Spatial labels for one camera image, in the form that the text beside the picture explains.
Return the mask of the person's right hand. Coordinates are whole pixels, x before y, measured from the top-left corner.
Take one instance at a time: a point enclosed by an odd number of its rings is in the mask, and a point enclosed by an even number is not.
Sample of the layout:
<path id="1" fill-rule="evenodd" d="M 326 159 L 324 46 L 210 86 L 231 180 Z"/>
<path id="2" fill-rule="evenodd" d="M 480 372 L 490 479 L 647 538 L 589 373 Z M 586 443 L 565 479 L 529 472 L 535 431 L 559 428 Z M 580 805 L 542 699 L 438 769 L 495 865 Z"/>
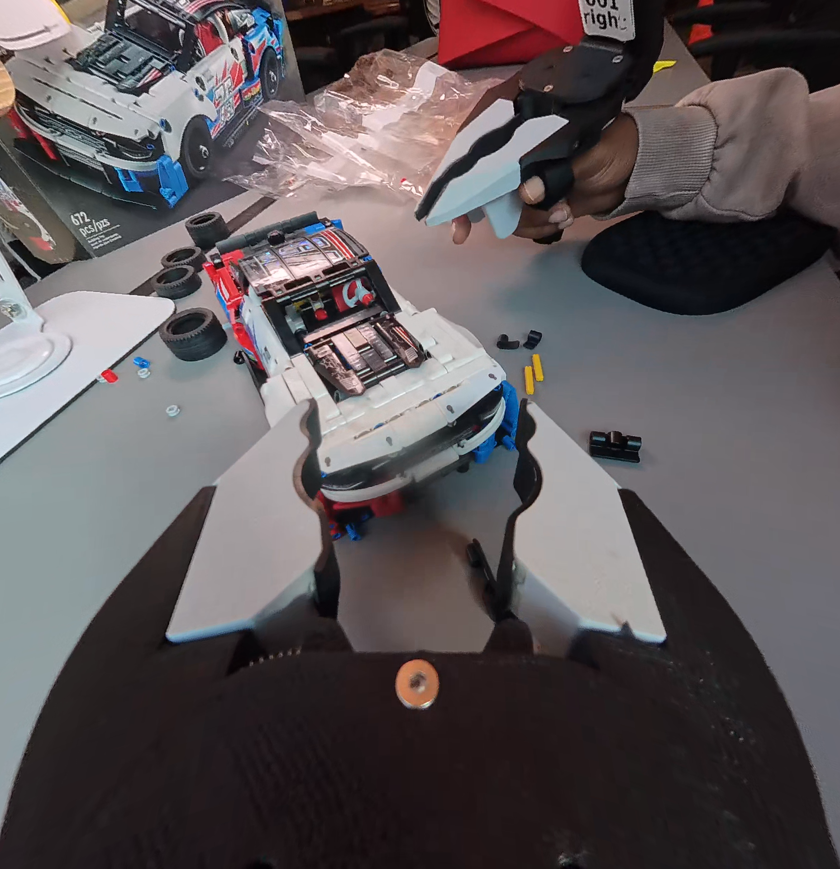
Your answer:
<path id="1" fill-rule="evenodd" d="M 523 211 L 515 236 L 536 242 L 555 243 L 576 218 L 604 215 L 623 202 L 638 153 L 639 135 L 634 118 L 621 113 L 602 133 L 594 147 L 571 163 L 574 183 L 565 199 L 549 210 L 535 208 L 546 190 L 539 177 L 519 188 Z"/>

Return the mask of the black brick piece with nubs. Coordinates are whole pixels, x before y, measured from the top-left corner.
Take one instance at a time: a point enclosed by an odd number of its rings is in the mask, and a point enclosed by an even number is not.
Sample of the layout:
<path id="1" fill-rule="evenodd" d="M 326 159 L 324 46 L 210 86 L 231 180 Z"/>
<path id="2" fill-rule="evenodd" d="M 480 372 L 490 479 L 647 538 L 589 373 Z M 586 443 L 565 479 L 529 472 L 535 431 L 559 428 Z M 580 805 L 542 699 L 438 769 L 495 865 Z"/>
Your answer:
<path id="1" fill-rule="evenodd" d="M 596 459 L 638 464 L 643 439 L 620 431 L 593 430 L 588 437 L 588 453 Z"/>

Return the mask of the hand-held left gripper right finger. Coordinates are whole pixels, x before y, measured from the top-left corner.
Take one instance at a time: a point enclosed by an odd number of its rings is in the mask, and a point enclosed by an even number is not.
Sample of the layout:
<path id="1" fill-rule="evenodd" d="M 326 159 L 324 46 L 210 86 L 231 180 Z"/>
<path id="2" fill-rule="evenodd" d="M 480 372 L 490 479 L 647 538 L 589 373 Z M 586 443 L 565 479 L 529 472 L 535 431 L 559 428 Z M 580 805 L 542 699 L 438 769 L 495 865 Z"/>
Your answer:
<path id="1" fill-rule="evenodd" d="M 493 575 L 493 617 L 541 642 L 585 631 L 664 642 L 667 632 L 620 486 L 531 400 L 522 401 L 513 480 Z"/>

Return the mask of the white adjustable stand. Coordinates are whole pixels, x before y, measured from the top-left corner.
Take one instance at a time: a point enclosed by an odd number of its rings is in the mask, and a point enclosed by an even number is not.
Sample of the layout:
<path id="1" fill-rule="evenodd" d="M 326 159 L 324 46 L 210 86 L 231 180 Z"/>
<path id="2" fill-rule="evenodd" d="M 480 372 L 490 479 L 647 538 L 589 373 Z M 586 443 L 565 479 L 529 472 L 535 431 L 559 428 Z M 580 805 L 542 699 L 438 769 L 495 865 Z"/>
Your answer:
<path id="1" fill-rule="evenodd" d="M 157 296 L 84 290 L 34 307 L 0 252 L 0 463 L 175 310 Z"/>

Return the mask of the red folded paper object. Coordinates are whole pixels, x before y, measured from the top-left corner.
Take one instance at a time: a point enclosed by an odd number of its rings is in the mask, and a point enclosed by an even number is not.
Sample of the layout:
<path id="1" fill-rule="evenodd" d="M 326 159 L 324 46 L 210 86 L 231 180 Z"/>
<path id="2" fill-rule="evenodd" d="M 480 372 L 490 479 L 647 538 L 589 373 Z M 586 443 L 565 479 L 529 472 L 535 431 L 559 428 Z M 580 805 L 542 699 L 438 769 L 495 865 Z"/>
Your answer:
<path id="1" fill-rule="evenodd" d="M 577 1 L 442 1 L 437 56 L 454 70 L 520 64 L 583 36 Z"/>

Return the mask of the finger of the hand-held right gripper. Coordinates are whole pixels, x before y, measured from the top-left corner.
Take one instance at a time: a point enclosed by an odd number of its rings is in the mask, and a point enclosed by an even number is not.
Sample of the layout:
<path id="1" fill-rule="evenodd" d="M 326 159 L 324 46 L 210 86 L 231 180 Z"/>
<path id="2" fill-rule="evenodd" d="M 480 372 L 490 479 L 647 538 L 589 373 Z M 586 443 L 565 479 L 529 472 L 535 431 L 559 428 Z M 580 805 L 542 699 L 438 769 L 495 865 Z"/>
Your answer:
<path id="1" fill-rule="evenodd" d="M 415 219 L 426 219 L 447 186 L 468 173 L 480 159 L 503 148 L 522 122 L 514 100 L 498 98 L 460 129 L 416 206 Z"/>
<path id="2" fill-rule="evenodd" d="M 479 213 L 481 219 L 490 221 L 497 238 L 513 234 L 523 209 L 517 193 L 522 182 L 522 158 L 568 125 L 568 119 L 559 115 L 542 115 L 522 121 L 503 148 L 480 159 L 468 173 L 454 179 L 430 215 L 417 220 L 437 226 L 461 215 Z"/>

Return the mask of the white flat device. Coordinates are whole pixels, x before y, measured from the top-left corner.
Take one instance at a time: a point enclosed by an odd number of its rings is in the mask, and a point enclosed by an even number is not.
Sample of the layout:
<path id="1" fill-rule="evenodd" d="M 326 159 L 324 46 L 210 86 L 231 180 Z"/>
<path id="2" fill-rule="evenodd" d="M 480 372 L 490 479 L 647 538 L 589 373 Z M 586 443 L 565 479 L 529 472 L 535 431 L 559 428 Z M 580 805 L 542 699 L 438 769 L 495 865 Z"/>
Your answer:
<path id="1" fill-rule="evenodd" d="M 69 19 L 54 1 L 0 1 L 1 49 L 33 49 L 70 32 Z"/>

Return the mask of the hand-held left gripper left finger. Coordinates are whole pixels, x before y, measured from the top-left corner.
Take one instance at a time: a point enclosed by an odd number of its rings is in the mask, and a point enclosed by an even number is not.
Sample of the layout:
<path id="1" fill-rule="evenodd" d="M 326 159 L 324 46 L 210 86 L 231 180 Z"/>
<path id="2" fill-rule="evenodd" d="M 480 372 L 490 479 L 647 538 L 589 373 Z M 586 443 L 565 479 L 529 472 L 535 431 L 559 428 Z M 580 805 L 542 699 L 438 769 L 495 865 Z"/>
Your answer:
<path id="1" fill-rule="evenodd" d="M 302 400 L 219 477 L 168 641 L 254 629 L 302 605 L 338 618 L 339 564 L 317 498 L 320 444 L 317 402 Z"/>

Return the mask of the crumpled clear plastic bag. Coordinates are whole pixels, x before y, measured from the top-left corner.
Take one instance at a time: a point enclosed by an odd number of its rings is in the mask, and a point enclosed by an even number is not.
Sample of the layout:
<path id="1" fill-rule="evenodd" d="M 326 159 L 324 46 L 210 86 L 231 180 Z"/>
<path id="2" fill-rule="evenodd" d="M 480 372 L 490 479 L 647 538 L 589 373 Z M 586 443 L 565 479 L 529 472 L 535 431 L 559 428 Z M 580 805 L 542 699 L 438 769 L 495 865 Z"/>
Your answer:
<path id="1" fill-rule="evenodd" d="M 224 179 L 273 197 L 364 187 L 416 204 L 469 112 L 504 78 L 390 49 L 365 55 L 304 103 L 264 103 L 249 154 L 231 158 Z"/>

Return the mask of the black flat strip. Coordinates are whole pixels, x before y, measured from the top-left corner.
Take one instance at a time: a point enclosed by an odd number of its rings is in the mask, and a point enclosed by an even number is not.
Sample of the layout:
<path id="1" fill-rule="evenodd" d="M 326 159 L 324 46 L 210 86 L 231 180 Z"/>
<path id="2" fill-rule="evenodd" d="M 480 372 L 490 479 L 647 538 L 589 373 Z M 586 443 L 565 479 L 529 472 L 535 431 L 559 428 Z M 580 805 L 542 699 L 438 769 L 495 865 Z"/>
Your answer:
<path id="1" fill-rule="evenodd" d="M 248 208 L 235 215 L 230 221 L 226 222 L 227 231 L 220 241 L 230 238 L 240 231 L 252 220 L 257 218 L 262 212 L 266 211 L 273 203 L 277 201 L 276 197 L 261 196 L 256 201 L 253 201 Z M 146 277 L 143 282 L 129 291 L 129 295 L 133 296 L 149 296 L 154 290 L 152 289 L 152 279 L 154 275 Z"/>

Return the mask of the black cylindrical connector piece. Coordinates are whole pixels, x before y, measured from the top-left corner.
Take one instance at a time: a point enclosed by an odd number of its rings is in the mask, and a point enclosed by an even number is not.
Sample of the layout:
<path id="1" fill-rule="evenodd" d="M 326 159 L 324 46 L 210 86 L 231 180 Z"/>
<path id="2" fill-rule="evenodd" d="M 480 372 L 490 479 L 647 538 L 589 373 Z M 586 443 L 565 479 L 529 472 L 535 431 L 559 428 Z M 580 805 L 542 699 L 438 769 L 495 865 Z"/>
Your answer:
<path id="1" fill-rule="evenodd" d="M 490 561 L 479 540 L 473 539 L 467 544 L 466 559 L 469 565 L 469 585 L 472 592 L 491 620 L 497 621 L 499 607 L 496 574 L 491 568 Z"/>

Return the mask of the toy car set box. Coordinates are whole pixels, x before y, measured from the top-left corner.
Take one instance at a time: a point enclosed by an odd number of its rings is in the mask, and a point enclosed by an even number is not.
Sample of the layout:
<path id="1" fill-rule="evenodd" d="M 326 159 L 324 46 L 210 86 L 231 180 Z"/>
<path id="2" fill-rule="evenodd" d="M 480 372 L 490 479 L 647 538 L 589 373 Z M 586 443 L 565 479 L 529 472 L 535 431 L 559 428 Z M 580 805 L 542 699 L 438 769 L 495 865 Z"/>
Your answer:
<path id="1" fill-rule="evenodd" d="M 51 266 L 240 196 L 263 104 L 305 95 L 282 2 L 98 5 L 5 62 L 0 229 Z"/>

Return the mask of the brick-built toy race car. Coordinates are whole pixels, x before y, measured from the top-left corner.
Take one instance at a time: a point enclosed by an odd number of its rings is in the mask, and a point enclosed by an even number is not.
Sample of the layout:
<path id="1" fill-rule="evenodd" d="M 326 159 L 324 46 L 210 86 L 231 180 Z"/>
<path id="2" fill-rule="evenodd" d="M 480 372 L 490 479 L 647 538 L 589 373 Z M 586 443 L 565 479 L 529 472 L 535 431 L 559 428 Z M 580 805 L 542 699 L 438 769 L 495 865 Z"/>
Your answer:
<path id="1" fill-rule="evenodd" d="M 317 402 L 333 539 L 391 516 L 404 490 L 515 448 L 519 399 L 467 329 L 419 310 L 340 220 L 316 212 L 237 233 L 204 269 L 273 427 Z"/>

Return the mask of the black mesh wrist rest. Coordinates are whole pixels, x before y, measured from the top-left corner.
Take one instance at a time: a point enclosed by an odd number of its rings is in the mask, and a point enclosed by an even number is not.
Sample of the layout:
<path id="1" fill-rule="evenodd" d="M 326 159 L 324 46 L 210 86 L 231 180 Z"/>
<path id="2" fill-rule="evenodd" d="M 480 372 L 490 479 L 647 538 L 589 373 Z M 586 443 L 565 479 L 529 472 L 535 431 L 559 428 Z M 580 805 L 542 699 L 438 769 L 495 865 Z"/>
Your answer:
<path id="1" fill-rule="evenodd" d="M 704 316 L 764 295 L 827 253 L 835 231 L 791 210 L 756 222 L 675 221 L 654 211 L 597 234 L 583 273 L 653 310 Z"/>

